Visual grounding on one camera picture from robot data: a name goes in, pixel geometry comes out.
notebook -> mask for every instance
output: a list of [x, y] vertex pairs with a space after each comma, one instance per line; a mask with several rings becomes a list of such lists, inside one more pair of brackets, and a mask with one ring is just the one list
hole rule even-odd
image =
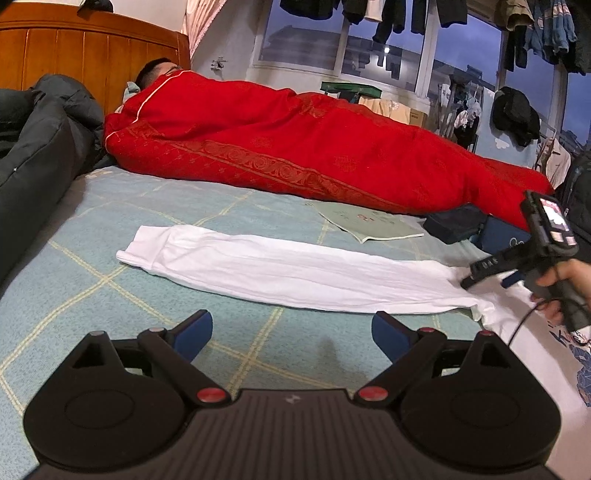
[[423, 236], [424, 233], [405, 223], [400, 215], [333, 202], [308, 202], [319, 214], [359, 242], [399, 240]]

hand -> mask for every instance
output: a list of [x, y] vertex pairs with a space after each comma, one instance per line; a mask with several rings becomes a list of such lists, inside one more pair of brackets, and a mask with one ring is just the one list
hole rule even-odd
[[[556, 265], [556, 268], [550, 268], [536, 283], [540, 287], [549, 287], [558, 280], [570, 280], [573, 287], [586, 300], [587, 307], [591, 309], [591, 265], [575, 259], [561, 262]], [[532, 294], [531, 301], [538, 302], [540, 300], [542, 299]], [[559, 301], [554, 300], [544, 303], [538, 310], [544, 313], [552, 325], [562, 325], [564, 317], [560, 310]]]

wooden headboard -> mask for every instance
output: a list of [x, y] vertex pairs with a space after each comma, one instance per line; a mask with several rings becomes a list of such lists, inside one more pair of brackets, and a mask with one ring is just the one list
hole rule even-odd
[[0, 88], [24, 90], [46, 73], [62, 73], [110, 113], [146, 62], [168, 57], [191, 68], [186, 35], [107, 12], [80, 17], [77, 10], [23, 2], [0, 14]]

short black hair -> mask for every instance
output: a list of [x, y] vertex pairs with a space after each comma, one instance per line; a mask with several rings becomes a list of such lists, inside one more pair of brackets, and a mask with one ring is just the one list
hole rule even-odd
[[140, 90], [144, 90], [146, 87], [149, 87], [152, 83], [154, 83], [157, 78], [154, 74], [154, 69], [161, 63], [172, 62], [172, 60], [167, 59], [166, 57], [150, 60], [146, 65], [144, 65], [144, 68], [139, 71], [138, 77], [135, 79], [135, 84]]

handheld controller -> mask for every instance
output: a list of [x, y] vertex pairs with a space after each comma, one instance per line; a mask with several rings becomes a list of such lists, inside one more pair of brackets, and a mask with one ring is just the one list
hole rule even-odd
[[[538, 297], [561, 299], [564, 324], [569, 332], [591, 326], [587, 304], [569, 280], [558, 280], [549, 287], [536, 284], [536, 280], [558, 262], [573, 257], [579, 251], [560, 205], [552, 197], [528, 191], [521, 203], [521, 212], [530, 227], [530, 240], [474, 262], [470, 265], [470, 276], [461, 282], [462, 287], [469, 289], [485, 278], [517, 270], [510, 277], [513, 283], [524, 280], [526, 288]], [[510, 281], [504, 282], [504, 286], [511, 284]]]

